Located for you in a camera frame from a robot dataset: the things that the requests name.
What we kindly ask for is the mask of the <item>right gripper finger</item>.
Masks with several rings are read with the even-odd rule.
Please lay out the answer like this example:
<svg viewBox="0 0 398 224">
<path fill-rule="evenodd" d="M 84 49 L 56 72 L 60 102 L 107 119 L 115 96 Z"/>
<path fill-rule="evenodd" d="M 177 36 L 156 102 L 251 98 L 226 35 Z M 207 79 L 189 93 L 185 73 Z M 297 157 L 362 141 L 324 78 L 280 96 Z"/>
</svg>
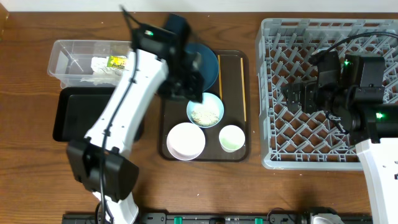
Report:
<svg viewBox="0 0 398 224">
<path fill-rule="evenodd" d="M 294 93 L 293 95 L 289 95 L 284 93 L 283 96 L 285 98 L 287 109 L 292 113 L 296 113 L 300 106 L 300 94 Z"/>
<path fill-rule="evenodd" d="M 301 83 L 288 83 L 281 87 L 281 92 L 283 95 L 299 95 L 301 92 Z"/>
</svg>

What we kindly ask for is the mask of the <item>light blue bowl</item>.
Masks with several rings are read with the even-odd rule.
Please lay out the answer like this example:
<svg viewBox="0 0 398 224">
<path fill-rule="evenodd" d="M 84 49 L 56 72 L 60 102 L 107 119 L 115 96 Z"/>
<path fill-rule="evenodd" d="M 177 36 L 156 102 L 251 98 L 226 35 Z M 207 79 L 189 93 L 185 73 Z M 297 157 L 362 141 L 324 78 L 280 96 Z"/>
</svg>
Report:
<svg viewBox="0 0 398 224">
<path fill-rule="evenodd" d="M 223 102 L 220 100 L 220 98 L 218 96 L 216 96 L 216 95 L 214 95 L 212 93 L 203 93 L 202 97 L 203 97 L 203 101 L 201 103 L 196 103 L 196 102 L 193 102 L 193 101 L 189 101 L 188 102 L 188 104 L 187 104 L 187 117 L 188 117 L 188 119 L 193 124 L 195 124 L 193 122 L 192 118 L 191 118 L 192 111 L 195 111 L 195 110 L 208 110 L 208 111 L 211 111 L 211 112 L 213 112 L 213 113 L 218 115 L 218 117 L 220 119 L 216 123 L 216 124 L 218 124 L 222 120 L 223 115 L 224 115 Z M 209 127 L 203 127 L 203 126 L 199 126 L 197 124 L 195 124 L 195 125 L 197 125 L 197 126 L 199 126 L 201 128 L 210 128 L 210 127 L 215 126 L 216 124 L 214 124 L 212 126 L 209 126 Z"/>
</svg>

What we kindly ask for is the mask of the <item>white cup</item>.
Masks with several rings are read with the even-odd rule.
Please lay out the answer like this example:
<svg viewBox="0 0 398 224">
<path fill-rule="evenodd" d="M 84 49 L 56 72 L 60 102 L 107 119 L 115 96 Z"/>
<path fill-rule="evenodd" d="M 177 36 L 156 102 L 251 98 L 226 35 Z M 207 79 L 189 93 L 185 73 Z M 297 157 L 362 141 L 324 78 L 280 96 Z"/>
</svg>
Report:
<svg viewBox="0 0 398 224">
<path fill-rule="evenodd" d="M 245 141 L 244 131 L 235 125 L 227 125 L 219 133 L 221 148 L 226 152 L 235 152 L 241 149 Z"/>
</svg>

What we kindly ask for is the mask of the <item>waste paper wrapper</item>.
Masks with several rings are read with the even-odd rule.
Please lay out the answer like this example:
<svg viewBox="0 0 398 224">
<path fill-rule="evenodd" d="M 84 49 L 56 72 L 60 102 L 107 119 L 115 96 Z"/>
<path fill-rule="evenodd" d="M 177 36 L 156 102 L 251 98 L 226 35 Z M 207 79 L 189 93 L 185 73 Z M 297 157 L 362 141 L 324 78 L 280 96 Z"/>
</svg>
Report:
<svg viewBox="0 0 398 224">
<path fill-rule="evenodd" d="M 116 86 L 127 64 L 126 56 L 93 57 L 91 59 L 92 74 L 82 78 L 81 82 L 90 82 L 94 85 L 110 84 Z"/>
</svg>

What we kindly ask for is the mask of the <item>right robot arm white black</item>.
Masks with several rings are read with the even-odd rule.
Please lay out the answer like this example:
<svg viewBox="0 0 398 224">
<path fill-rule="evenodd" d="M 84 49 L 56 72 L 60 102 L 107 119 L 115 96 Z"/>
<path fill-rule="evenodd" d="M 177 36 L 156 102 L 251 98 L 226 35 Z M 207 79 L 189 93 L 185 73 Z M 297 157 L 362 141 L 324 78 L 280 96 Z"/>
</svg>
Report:
<svg viewBox="0 0 398 224">
<path fill-rule="evenodd" d="M 324 111 L 340 119 L 363 167 L 373 223 L 397 223 L 397 105 L 384 102 L 385 59 L 323 51 L 315 81 L 281 88 L 290 111 Z"/>
</svg>

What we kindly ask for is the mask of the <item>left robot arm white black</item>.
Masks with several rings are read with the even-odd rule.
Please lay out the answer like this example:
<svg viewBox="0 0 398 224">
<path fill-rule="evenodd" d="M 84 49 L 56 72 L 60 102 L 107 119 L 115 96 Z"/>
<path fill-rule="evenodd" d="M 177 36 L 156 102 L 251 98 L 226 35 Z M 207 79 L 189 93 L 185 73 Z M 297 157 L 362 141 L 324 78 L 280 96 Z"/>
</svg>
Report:
<svg viewBox="0 0 398 224">
<path fill-rule="evenodd" d="M 132 190 L 139 168 L 129 156 L 152 98 L 203 99 L 200 55 L 185 49 L 192 32 L 187 20 L 170 14 L 156 27 L 123 16 L 131 46 L 122 77 L 95 124 L 66 149 L 74 178 L 99 198 L 95 223 L 134 223 L 138 216 Z"/>
</svg>

